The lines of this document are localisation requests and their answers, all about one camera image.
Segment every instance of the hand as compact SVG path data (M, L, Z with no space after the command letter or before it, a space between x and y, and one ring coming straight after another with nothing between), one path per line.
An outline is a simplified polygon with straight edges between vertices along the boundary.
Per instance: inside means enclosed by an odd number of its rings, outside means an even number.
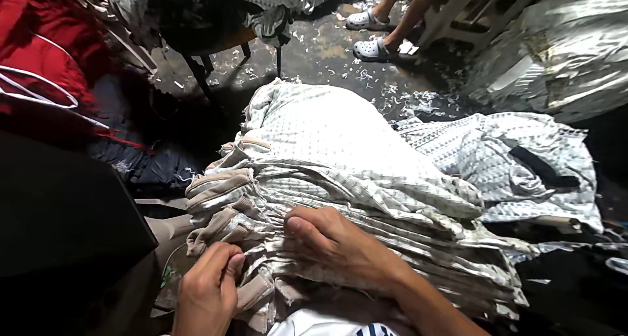
M223 336L236 314L236 278L244 254L236 245L212 244L179 284L173 336Z
M295 207L286 215L285 230L318 262L383 292L392 292L398 276L416 275L404 260L333 207Z

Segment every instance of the white t-shirt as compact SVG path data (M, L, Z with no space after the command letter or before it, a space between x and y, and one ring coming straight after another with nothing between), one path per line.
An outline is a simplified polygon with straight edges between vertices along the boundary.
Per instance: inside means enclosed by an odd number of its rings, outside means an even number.
M343 318L300 309L286 320L272 326L268 336L405 336L384 324L358 324Z

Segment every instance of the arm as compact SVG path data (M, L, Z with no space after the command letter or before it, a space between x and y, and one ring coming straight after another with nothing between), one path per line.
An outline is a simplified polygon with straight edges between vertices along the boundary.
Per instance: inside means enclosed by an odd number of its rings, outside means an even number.
M236 245L212 244L179 284L173 336L223 336L236 314L236 277L244 254Z
M296 207L285 229L321 263L374 283L397 300L422 336L489 336L404 260L332 207Z

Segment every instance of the ankle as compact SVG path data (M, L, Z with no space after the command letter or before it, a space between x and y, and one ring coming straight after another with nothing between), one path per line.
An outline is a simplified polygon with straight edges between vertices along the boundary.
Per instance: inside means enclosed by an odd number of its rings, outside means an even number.
M398 38L395 38L395 36L393 36L392 34L387 35L386 37L384 37L384 46L388 51L394 53L395 51L397 51L402 41L403 38L401 40L398 40Z
M390 13L390 11L386 11L382 7L382 4L374 6L371 12L373 13L373 16L375 16L375 18L381 23L388 23L390 21L390 18L388 18L388 14Z

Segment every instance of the fingernail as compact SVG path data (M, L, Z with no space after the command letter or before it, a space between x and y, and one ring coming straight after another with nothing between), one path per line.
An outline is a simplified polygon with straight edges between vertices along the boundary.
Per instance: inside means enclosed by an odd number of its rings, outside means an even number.
M299 228L301 228L301 220L299 217L290 217L288 219L288 226L290 226L290 228L292 230L298 230Z

